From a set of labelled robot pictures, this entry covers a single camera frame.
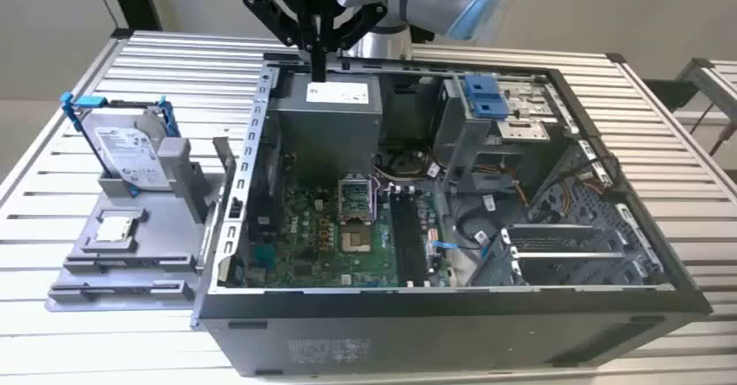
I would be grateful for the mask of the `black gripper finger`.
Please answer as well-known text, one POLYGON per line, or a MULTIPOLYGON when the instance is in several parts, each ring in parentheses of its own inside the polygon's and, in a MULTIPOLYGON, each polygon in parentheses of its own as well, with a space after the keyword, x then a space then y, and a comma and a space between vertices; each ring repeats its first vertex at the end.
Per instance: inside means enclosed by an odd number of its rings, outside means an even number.
POLYGON ((280 42, 307 53, 311 80, 319 81, 319 40, 314 15, 295 13, 283 0, 243 0, 247 9, 280 42))
POLYGON ((384 6, 362 6, 358 12, 336 28, 336 10, 320 15, 319 29, 319 81, 326 81, 327 54, 348 50, 386 16, 384 6))

